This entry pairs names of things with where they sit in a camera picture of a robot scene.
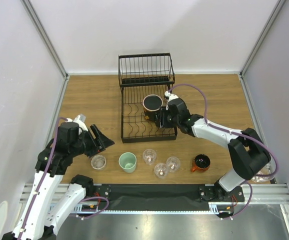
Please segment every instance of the wooden surface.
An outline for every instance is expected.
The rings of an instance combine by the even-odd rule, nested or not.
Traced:
[[[253,127],[245,96],[235,74],[224,75],[176,75],[175,83],[198,86],[208,100],[208,119],[226,127],[244,130]],[[173,93],[182,98],[191,114],[204,113],[204,100],[200,93],[190,87],[180,86]],[[94,170],[85,155],[76,157],[63,177],[69,183],[77,174],[93,178],[95,183],[142,183],[142,184],[213,184],[232,168],[229,152],[205,139],[194,138],[179,131],[177,139],[139,143],[122,143],[121,140],[121,91],[117,75],[71,76],[60,110],[60,116],[74,118],[86,116],[86,125],[97,127],[115,145],[101,154],[107,159],[103,171]],[[145,164],[142,154],[146,149],[157,152],[153,165]],[[136,170],[124,172],[118,163],[122,153],[132,152],[137,157]],[[191,172],[193,158],[198,154],[208,155],[209,170],[204,173]],[[166,163],[171,156],[181,161],[177,172],[159,179],[154,173],[157,163]]]

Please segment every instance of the cable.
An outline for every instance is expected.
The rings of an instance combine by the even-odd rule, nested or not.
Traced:
[[[48,159],[48,162],[47,162],[47,164],[46,164],[46,166],[45,166],[45,169],[44,169],[44,171],[43,171],[42,177],[41,177],[41,179],[40,179],[40,181],[39,181],[39,183],[38,183],[38,185],[37,185],[37,187],[36,187],[36,189],[35,189],[35,192],[36,192],[36,193],[39,192],[40,187],[41,187],[41,185],[43,184],[43,181],[44,181],[44,179],[45,179],[45,177],[46,177],[46,175],[47,175],[47,172],[48,172],[48,170],[49,170],[50,164],[51,164],[51,162],[52,162],[52,159],[53,159],[53,156],[54,156],[54,152],[55,152],[56,142],[57,142],[58,126],[59,126],[59,122],[60,122],[61,119],[67,121],[67,118],[60,116],[60,117],[57,119],[56,123],[55,123],[55,127],[54,127],[54,138],[53,138],[53,142],[52,142],[52,147],[51,147],[49,159]],[[26,227],[26,224],[27,224],[27,221],[28,221],[30,212],[31,212],[31,210],[32,210],[32,208],[33,208],[33,205],[34,205],[34,203],[35,203],[36,198],[37,198],[37,194],[34,194],[33,197],[32,197],[32,199],[31,199],[31,202],[30,202],[30,204],[29,204],[29,207],[28,207],[28,209],[27,209],[27,211],[26,211],[26,214],[25,214],[25,216],[24,216],[23,223],[22,223],[22,226],[21,226],[22,229],[25,229],[25,227]],[[21,231],[21,232],[19,233],[17,240],[20,240],[21,237],[22,237],[22,235],[23,235],[23,231]]]
[[[251,184],[250,184],[249,182],[246,182],[246,184],[248,184],[249,187],[250,187],[250,196],[249,196],[248,201],[246,202],[246,204],[244,205],[244,207],[243,207],[239,212],[237,212],[236,214],[234,214],[234,215],[232,215],[232,216],[225,217],[224,219],[231,219],[231,220],[232,220],[233,217],[236,217],[236,216],[238,216],[239,214],[241,214],[241,213],[248,207],[248,205],[250,204],[251,198],[253,197],[253,186],[251,186]]]
[[[172,88],[169,89],[168,92],[171,93],[173,89],[175,89],[175,88],[177,88],[177,87],[179,87],[179,86],[192,87],[192,88],[198,90],[199,93],[201,93],[201,95],[203,96],[203,99],[204,99],[204,114],[203,114],[203,116],[204,116],[204,121],[205,121],[205,123],[206,123],[208,126],[214,128],[214,129],[223,131],[223,132],[225,132],[225,133],[229,133],[229,134],[233,134],[233,135],[236,135],[236,136],[245,138],[245,139],[249,139],[249,140],[255,142],[256,144],[260,145],[260,146],[261,146],[262,148],[264,148],[266,151],[268,151],[268,153],[272,156],[272,158],[273,158],[273,160],[274,160],[274,162],[275,162],[275,170],[274,170],[272,173],[270,173],[270,174],[257,174],[256,176],[257,176],[257,177],[268,177],[268,178],[275,176],[275,174],[279,171],[279,168],[280,168],[279,162],[278,162],[278,160],[277,160],[276,155],[275,155],[267,146],[265,146],[262,142],[258,141],[257,139],[255,139],[255,138],[253,138],[253,137],[251,137],[251,136],[247,136],[247,135],[242,134],[242,133],[239,133],[239,132],[233,132],[233,131],[230,132],[230,131],[227,130],[227,129],[224,129],[224,128],[222,128],[222,127],[215,126],[215,125],[209,123],[209,122],[208,122],[208,119],[207,119],[208,102],[207,102],[207,97],[206,97],[206,95],[204,94],[204,92],[201,91],[200,88],[198,88],[197,86],[192,85],[192,84],[189,84],[189,83],[180,83],[180,84],[174,85]]]
[[[94,195],[96,195],[97,197],[100,197],[100,194],[98,192],[95,192]],[[97,204],[98,206],[99,206],[100,202],[101,202],[101,199],[99,198],[98,199],[98,204]]]
[[[238,205],[238,200],[237,200],[236,196],[235,196],[235,195],[232,195],[232,196],[231,196],[231,199],[232,199],[232,207],[237,206],[237,205]]]
[[[99,215],[100,213],[102,213],[104,210],[106,210],[106,209],[108,208],[108,206],[109,206],[109,200],[108,200],[107,198],[103,197],[103,196],[88,197],[88,198],[82,199],[82,200],[80,201],[80,203],[83,203],[83,202],[86,202],[86,201],[90,201],[90,200],[94,200],[94,199],[100,199],[100,200],[102,199],[102,200],[105,200],[105,201],[106,201],[105,207],[104,207],[103,209],[101,209],[101,210],[99,210],[99,211],[91,214],[91,215],[88,215],[88,216],[79,216],[79,215],[77,214],[77,215],[76,215],[77,218],[80,217],[81,220],[90,219],[90,218],[92,218],[92,217],[95,217],[95,216]]]

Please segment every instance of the orange mug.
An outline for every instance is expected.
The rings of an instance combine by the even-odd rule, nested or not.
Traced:
[[[205,172],[210,168],[210,158],[207,155],[199,154],[192,161],[191,172],[198,170],[199,172]]]

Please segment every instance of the green cup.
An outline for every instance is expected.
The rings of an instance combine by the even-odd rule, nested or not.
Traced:
[[[128,174],[134,172],[137,166],[137,157],[131,152],[125,152],[119,157],[120,167]]]

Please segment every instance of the cup handle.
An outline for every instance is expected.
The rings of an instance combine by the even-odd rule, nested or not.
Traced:
[[[191,172],[194,172],[194,171],[196,171],[197,169],[198,169],[197,166],[193,166],[193,167],[191,168]]]

